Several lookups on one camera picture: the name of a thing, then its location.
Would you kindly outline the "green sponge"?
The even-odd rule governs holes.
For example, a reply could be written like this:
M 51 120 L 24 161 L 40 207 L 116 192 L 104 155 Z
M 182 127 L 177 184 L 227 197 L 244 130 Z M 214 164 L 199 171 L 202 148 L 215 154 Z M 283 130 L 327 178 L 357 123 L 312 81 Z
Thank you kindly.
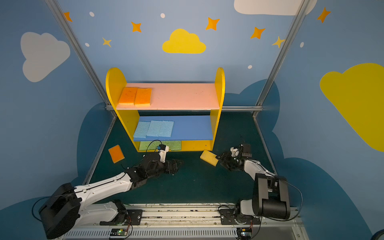
M 171 151 L 181 151 L 182 150 L 182 142 L 181 141 L 172 141 L 172 149 Z
M 169 147 L 169 150 L 172 149 L 172 144 L 173 144 L 172 141 L 164 141 L 163 144 L 166 145 L 166 146 L 168 146 L 168 147 Z
M 153 140 L 148 145 L 148 150 L 155 150 L 159 145 L 162 144 L 160 140 Z
M 148 141 L 140 142 L 139 150 L 140 151 L 146 151 L 150 144 L 151 144 L 151 142 L 148 142 Z

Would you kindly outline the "blue sponge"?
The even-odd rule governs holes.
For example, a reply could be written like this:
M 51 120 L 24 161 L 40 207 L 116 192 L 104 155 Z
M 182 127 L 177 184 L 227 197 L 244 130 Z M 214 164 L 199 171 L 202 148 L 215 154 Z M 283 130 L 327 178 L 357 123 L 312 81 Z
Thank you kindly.
M 158 137 L 160 134 L 161 127 L 163 125 L 162 121 L 151 121 L 149 128 L 147 130 L 147 137 Z
M 170 138 L 174 127 L 173 121 L 161 121 L 159 137 Z
M 137 128 L 134 133 L 134 138 L 145 139 L 151 122 L 138 122 Z

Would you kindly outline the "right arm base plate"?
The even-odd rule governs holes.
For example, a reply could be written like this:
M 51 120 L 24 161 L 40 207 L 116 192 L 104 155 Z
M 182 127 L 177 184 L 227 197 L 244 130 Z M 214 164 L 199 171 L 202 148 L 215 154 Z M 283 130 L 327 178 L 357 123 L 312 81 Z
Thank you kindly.
M 261 219 L 249 215 L 243 215 L 239 210 L 219 208 L 221 225 L 259 225 Z

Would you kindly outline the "orange sponge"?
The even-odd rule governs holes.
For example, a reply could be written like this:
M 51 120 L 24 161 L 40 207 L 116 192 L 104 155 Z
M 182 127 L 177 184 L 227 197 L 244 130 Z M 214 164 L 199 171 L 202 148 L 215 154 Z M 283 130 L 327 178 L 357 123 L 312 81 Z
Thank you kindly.
M 133 106 L 137 95 L 138 88 L 125 87 L 119 99 L 119 104 L 124 106 Z
M 214 167 L 219 162 L 219 160 L 217 159 L 217 156 L 215 154 L 213 154 L 212 152 L 207 151 L 207 150 L 203 151 L 203 153 L 200 156 L 200 159 L 205 161 L 205 162 L 207 162 L 208 164 L 210 164 L 210 165 L 212 165 Z
M 108 149 L 109 154 L 111 156 L 111 159 L 114 164 L 118 163 L 119 161 L 123 160 L 125 158 L 122 149 L 119 145 L 116 145 L 110 149 Z
M 135 107 L 149 107 L 151 105 L 151 88 L 138 88 L 134 105 Z

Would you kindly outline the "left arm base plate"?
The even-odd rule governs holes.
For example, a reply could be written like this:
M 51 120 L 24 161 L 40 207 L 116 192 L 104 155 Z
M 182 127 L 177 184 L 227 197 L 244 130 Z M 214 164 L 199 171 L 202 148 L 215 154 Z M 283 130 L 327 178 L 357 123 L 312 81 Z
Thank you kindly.
M 142 210 L 123 210 L 109 222 L 101 221 L 100 226 L 124 226 L 131 224 L 132 226 L 139 226 L 142 219 Z

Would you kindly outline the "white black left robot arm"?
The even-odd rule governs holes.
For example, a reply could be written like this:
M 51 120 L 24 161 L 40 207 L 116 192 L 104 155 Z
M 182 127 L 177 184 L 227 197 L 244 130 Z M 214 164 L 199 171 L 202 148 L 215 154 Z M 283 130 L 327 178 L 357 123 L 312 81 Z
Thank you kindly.
M 120 200 L 105 205 L 97 202 L 137 189 L 161 174 L 174 175 L 183 162 L 165 157 L 166 153 L 149 153 L 137 166 L 109 179 L 75 187 L 70 183 L 61 185 L 39 209 L 47 239 L 56 239 L 75 226 L 87 224 L 131 226 L 133 219 Z

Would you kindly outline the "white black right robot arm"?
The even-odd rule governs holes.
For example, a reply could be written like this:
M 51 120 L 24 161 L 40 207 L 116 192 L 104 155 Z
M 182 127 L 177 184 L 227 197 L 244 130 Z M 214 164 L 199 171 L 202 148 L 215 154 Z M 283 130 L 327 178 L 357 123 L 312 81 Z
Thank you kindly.
M 270 172 L 259 161 L 252 159 L 251 145 L 241 144 L 217 156 L 229 171 L 242 171 L 253 180 L 250 200 L 241 200 L 234 209 L 234 219 L 243 224 L 252 218 L 288 221 L 291 216 L 288 183 L 284 177 Z

